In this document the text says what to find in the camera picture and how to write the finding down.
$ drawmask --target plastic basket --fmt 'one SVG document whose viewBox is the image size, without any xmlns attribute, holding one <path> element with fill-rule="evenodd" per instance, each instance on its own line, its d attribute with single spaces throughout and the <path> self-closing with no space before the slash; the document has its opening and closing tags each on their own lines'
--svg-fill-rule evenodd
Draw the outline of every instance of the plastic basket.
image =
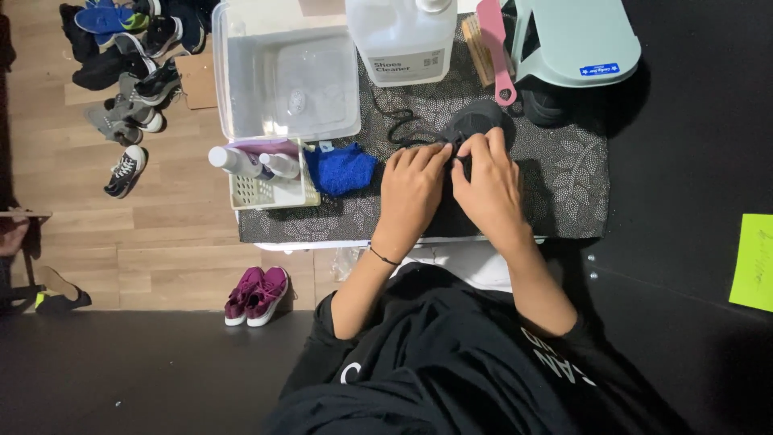
<svg viewBox="0 0 773 435">
<path fill-rule="evenodd" d="M 298 145 L 301 179 L 287 180 L 276 176 L 271 181 L 256 180 L 229 174 L 231 208 L 234 210 L 310 207 L 319 205 L 319 192 L 308 175 L 303 150 L 308 146 L 300 139 L 290 139 Z"/>
</svg>

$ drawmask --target plastic storage box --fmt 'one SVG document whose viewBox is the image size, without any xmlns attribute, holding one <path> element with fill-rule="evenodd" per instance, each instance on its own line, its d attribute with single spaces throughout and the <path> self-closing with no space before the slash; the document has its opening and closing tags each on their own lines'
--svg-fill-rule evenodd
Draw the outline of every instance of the plastic storage box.
<svg viewBox="0 0 773 435">
<path fill-rule="evenodd" d="M 292 139 L 292 142 L 298 144 L 298 163 L 301 165 L 300 182 L 279 176 L 269 182 L 228 174 L 232 209 L 263 210 L 319 205 L 319 192 L 314 188 L 312 178 L 308 175 L 306 160 L 303 158 L 303 150 L 307 146 L 300 139 Z"/>
<path fill-rule="evenodd" d="M 360 129 L 356 48 L 346 26 L 266 33 L 259 2 L 213 11 L 220 123 L 231 141 L 355 135 Z"/>
</svg>

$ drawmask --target wooden brush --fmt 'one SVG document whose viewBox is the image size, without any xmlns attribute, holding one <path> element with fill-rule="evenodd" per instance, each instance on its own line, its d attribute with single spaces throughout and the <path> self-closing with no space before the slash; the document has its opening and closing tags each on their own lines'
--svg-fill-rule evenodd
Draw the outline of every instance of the wooden brush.
<svg viewBox="0 0 773 435">
<path fill-rule="evenodd" d="M 461 22 L 461 32 L 465 36 L 467 48 L 472 55 L 472 62 L 475 65 L 475 70 L 478 71 L 478 78 L 481 84 L 483 87 L 494 84 L 494 62 L 491 60 L 491 52 L 483 43 L 477 14 L 472 14 Z M 516 75 L 516 70 L 512 67 L 512 59 L 510 59 L 507 50 L 505 50 L 505 62 L 507 63 L 507 72 L 510 74 L 510 77 Z"/>
</svg>

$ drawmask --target white bottle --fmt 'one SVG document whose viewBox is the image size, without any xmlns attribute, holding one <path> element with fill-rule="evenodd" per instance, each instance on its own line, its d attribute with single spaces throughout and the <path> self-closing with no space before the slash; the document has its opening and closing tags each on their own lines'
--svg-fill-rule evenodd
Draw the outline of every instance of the white bottle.
<svg viewBox="0 0 773 435">
<path fill-rule="evenodd" d="M 294 179 L 301 173 L 301 165 L 287 154 L 261 154 L 261 163 L 274 175 Z"/>
<path fill-rule="evenodd" d="M 237 148 L 223 148 L 222 146 L 212 148 L 209 151 L 209 163 L 233 175 L 265 181 L 274 178 L 274 173 L 263 166 L 257 154 L 244 152 Z"/>
<path fill-rule="evenodd" d="M 346 24 L 378 87 L 443 80 L 457 0 L 346 0 Z"/>
</svg>

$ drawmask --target maroon sneaker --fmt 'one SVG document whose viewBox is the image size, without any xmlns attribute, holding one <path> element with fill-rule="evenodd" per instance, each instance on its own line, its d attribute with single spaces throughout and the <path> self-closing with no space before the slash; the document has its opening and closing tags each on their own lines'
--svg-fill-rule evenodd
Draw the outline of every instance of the maroon sneaker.
<svg viewBox="0 0 773 435">
<path fill-rule="evenodd" d="M 263 270 L 259 267 L 250 267 L 242 275 L 237 288 L 233 289 L 226 302 L 226 325 L 237 326 L 244 322 L 247 313 L 244 312 L 244 306 L 247 305 L 247 298 L 255 290 L 258 283 L 263 281 Z"/>
<path fill-rule="evenodd" d="M 247 300 L 247 326 L 263 326 L 268 323 L 277 304 L 288 291 L 288 273 L 281 267 L 272 267 L 263 275 Z"/>
</svg>

